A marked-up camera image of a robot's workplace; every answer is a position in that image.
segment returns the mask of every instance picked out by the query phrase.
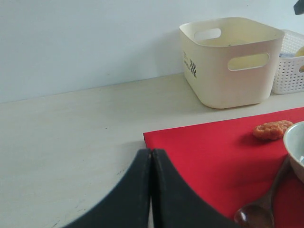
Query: basket handle hole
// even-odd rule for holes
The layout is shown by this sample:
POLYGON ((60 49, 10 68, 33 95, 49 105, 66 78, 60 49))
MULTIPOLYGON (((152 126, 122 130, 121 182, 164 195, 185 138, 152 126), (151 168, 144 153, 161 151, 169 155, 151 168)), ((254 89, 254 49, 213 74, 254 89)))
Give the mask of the basket handle hole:
POLYGON ((300 67, 299 72, 304 73, 304 65, 300 67))
POLYGON ((219 38, 221 35, 222 35, 222 31, 219 28, 213 28, 201 32, 196 32, 194 34, 194 39, 196 41, 203 41, 206 39, 219 38))
POLYGON ((269 55, 267 53, 236 57, 232 58, 228 62, 228 69, 231 71, 248 70, 263 67, 267 64, 268 61, 269 55))

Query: item in basket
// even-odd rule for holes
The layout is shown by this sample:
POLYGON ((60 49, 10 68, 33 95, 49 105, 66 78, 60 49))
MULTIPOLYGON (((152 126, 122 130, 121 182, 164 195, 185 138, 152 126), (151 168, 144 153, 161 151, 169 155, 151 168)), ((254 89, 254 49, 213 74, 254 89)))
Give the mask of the item in basket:
POLYGON ((293 58, 295 57, 294 53, 280 53, 280 58, 293 58))
POLYGON ((304 56, 304 47, 301 47, 295 54, 295 57, 304 56))
POLYGON ((261 140, 277 140, 284 136, 291 125, 293 123, 288 120, 264 123, 253 129, 253 135, 261 140))

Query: black object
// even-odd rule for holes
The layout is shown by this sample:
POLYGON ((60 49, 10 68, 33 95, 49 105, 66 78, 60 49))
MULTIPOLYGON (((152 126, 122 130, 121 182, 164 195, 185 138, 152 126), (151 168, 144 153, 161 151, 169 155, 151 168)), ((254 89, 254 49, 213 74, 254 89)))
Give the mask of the black object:
POLYGON ((164 150, 152 152, 151 174, 155 228, 240 228, 187 185, 164 150))
POLYGON ((139 150, 113 190, 66 228, 146 228, 150 209, 151 151, 139 150))
POLYGON ((304 0, 299 0, 299 1, 294 5, 294 13, 295 13, 296 15, 304 14, 304 0))

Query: white wicker basket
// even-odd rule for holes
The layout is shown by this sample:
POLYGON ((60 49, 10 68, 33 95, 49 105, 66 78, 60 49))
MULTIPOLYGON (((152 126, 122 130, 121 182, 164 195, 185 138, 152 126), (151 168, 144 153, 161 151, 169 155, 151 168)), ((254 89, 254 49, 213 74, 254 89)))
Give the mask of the white wicker basket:
MULTIPOLYGON (((304 35, 283 30, 285 36, 281 53, 295 54, 304 46, 304 35)), ((279 58, 272 91, 275 94, 290 94, 304 91, 304 57, 279 58)))

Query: cream plastic basket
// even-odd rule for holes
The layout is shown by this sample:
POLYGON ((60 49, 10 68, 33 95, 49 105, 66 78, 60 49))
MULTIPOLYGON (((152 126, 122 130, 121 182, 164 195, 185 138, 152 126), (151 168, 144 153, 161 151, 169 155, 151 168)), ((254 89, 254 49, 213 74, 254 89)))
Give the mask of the cream plastic basket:
POLYGON ((246 18, 183 24, 185 77, 206 106, 260 103, 270 96, 284 34, 246 18))
MULTIPOLYGON (((283 30, 281 53, 295 54, 304 46, 304 35, 283 30)), ((290 94, 304 91, 304 57, 279 58, 272 91, 275 94, 290 94)))

